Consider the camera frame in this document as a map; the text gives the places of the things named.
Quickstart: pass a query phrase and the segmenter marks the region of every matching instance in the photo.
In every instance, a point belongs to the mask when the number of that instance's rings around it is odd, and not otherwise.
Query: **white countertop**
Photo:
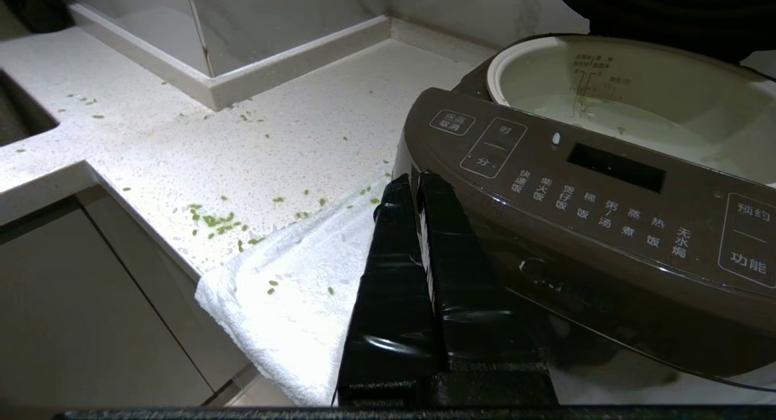
[[[418,94],[472,68],[387,39],[214,113],[80,28],[0,41],[0,64],[60,121],[0,147],[0,225],[102,184],[195,274],[393,162]]]

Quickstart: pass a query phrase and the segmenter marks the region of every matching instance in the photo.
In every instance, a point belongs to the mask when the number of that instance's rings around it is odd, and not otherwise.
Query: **button label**
[[[690,246],[691,232],[686,227],[677,229],[676,239],[674,239],[674,248],[671,249],[673,256],[687,258],[687,247]]]
[[[531,172],[527,170],[521,170],[520,175],[515,179],[515,182],[512,183],[512,191],[515,193],[521,193],[521,191],[523,191],[523,187],[526,186],[529,177],[531,177]]]
[[[611,213],[615,212],[620,204],[618,202],[615,202],[613,200],[607,200],[606,204],[604,205],[605,210],[609,210],[609,212],[606,213],[606,216],[609,216]]]
[[[559,210],[566,210],[566,207],[569,205],[569,200],[571,200],[571,196],[574,195],[574,187],[571,185],[564,185],[563,191],[560,192],[560,197],[558,198],[558,201],[555,202],[555,208]]]
[[[541,178],[538,181],[538,188],[534,191],[534,200],[538,200],[540,202],[544,201],[544,196],[547,195],[547,190],[549,190],[549,187],[552,186],[552,179],[549,179],[547,177]]]
[[[776,207],[728,194],[717,264],[727,272],[776,288],[776,225],[771,223],[771,213],[776,213]]]
[[[663,229],[666,226],[666,222],[659,218],[652,218],[652,226]]]
[[[473,116],[467,116],[457,111],[442,110],[429,122],[429,125],[452,135],[464,136],[475,121],[477,119]]]

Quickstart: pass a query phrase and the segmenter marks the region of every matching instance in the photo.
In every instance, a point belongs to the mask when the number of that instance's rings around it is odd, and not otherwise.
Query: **white cabinet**
[[[223,357],[238,355],[232,362],[222,360],[221,368],[216,364],[206,370],[213,383],[228,379],[224,376],[238,363],[247,363],[235,346],[222,346],[224,338],[229,341],[225,334],[202,329],[206,325],[197,319],[203,313],[194,309],[192,298],[165,297],[173,290],[156,288],[159,305],[152,306],[153,299],[79,205],[63,202],[49,211],[0,232],[0,406],[200,405],[213,388],[182,340],[196,345],[203,336],[220,337],[192,349],[205,362],[213,343],[214,356],[224,349]],[[176,268],[171,264],[156,275],[181,282],[175,279],[185,276],[179,268],[171,275]],[[183,285],[175,291],[193,295],[193,285]],[[177,305],[171,310],[167,302]],[[190,307],[189,313],[182,314],[182,306]],[[171,324],[160,317],[162,312]],[[192,315],[197,315],[194,323]],[[171,326],[183,334],[181,339]]]

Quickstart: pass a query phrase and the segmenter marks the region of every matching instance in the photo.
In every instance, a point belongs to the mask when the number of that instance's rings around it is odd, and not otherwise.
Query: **white backsplash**
[[[208,74],[189,0],[74,0],[169,55]]]
[[[587,33],[562,0],[390,0],[391,12],[496,47],[540,33]]]
[[[214,75],[385,14],[388,0],[194,0]]]

